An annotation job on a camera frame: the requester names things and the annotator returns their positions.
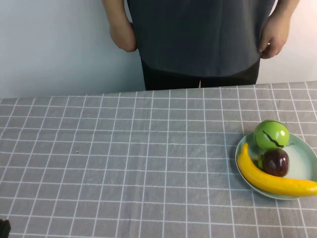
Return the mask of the person's left hand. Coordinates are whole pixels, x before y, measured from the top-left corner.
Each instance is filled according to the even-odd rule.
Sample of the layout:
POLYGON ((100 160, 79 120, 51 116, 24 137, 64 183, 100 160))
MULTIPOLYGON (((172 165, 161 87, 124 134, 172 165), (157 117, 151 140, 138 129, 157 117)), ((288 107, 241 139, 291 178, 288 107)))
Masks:
POLYGON ((262 59, 270 59, 278 55, 287 42, 290 22, 268 22, 261 36, 259 52, 262 59))

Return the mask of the person's right hand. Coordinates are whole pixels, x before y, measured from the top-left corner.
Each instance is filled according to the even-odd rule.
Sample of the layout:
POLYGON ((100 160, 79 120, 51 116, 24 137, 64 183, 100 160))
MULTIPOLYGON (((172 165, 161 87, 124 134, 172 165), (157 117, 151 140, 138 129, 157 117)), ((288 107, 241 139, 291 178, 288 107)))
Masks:
POLYGON ((118 48, 126 52, 134 52, 137 49, 135 32, 131 22, 126 22, 123 25, 110 26, 109 30, 112 41, 118 48))

